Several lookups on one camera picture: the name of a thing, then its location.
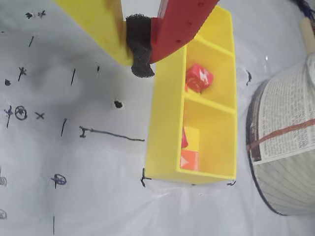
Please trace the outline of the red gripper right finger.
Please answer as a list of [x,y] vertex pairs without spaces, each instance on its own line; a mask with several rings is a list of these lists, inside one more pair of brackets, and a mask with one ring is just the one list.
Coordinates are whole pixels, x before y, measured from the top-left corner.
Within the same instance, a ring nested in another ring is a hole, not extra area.
[[132,73],[154,76],[156,63],[193,40],[216,0],[162,0],[155,18],[134,14],[126,18],[126,43],[133,55]]

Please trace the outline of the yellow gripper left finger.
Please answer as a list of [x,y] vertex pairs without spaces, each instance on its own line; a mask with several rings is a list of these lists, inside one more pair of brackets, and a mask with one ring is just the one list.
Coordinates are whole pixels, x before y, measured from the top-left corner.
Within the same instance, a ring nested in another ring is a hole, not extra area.
[[132,65],[120,0],[57,0],[56,4],[116,62]]

